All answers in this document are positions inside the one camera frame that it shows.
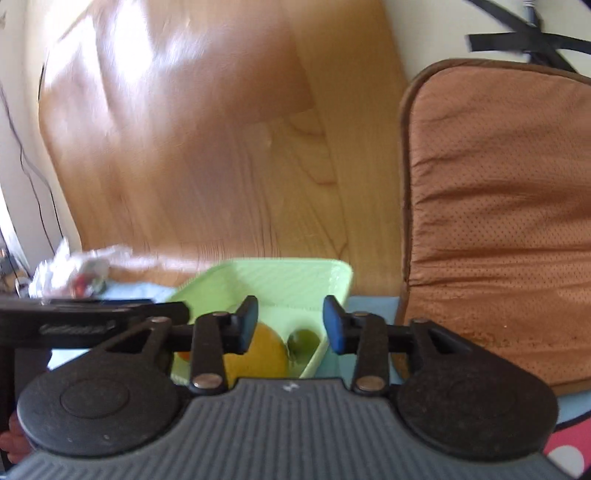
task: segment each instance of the light green container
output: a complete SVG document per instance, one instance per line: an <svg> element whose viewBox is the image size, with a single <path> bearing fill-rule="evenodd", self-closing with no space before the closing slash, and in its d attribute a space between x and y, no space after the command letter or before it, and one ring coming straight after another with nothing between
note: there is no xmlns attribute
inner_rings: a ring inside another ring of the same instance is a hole
<svg viewBox="0 0 591 480"><path fill-rule="evenodd" d="M326 295L343 304L349 294L353 270L338 260L300 258L246 258L219 264L189 281L168 301L183 301L191 310L191 322L208 312L234 312L247 295L259 301L259 321L275 330L284 342L299 329L309 329L320 345L300 375L313 377L328 347L322 321ZM338 367L334 361L338 376ZM176 359L172 378L186 383L187 362Z"/></svg>

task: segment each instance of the wooden surface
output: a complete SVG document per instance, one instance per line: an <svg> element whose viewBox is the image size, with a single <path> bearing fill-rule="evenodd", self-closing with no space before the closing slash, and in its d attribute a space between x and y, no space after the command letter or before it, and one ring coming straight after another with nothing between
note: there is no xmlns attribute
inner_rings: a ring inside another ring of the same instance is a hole
<svg viewBox="0 0 591 480"><path fill-rule="evenodd" d="M50 51L40 127L85 249L178 285L231 257L401 283L398 103L379 0L96 0Z"/></svg>

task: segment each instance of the brown leather cushion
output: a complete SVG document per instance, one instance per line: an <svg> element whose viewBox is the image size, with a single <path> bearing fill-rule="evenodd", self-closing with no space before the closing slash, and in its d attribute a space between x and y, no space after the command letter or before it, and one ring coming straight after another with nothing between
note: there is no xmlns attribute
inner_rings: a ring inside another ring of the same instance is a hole
<svg viewBox="0 0 591 480"><path fill-rule="evenodd" d="M562 391L591 378L591 79L455 61L403 113L405 302Z"/></svg>

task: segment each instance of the gray ribbed plate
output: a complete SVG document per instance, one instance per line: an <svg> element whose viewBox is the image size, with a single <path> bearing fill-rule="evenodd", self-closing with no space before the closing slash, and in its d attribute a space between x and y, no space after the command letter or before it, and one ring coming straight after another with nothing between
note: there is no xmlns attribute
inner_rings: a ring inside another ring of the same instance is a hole
<svg viewBox="0 0 591 480"><path fill-rule="evenodd" d="M240 380L202 397L151 444L103 460L37 452L11 480L566 480L543 455L504 463L450 458L420 443L386 400L341 380Z"/></svg>

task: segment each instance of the metal rivet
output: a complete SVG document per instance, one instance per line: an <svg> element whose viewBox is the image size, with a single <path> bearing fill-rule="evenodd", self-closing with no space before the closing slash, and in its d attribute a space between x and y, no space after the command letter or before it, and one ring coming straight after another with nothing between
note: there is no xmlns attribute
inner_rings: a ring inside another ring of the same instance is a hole
<svg viewBox="0 0 591 480"><path fill-rule="evenodd" d="M204 390L211 390L222 385L223 379L218 374L201 374L193 377L193 385Z"/></svg>
<svg viewBox="0 0 591 480"><path fill-rule="evenodd" d="M384 379L375 375L367 375L357 380L357 388L364 392L379 392L385 386Z"/></svg>

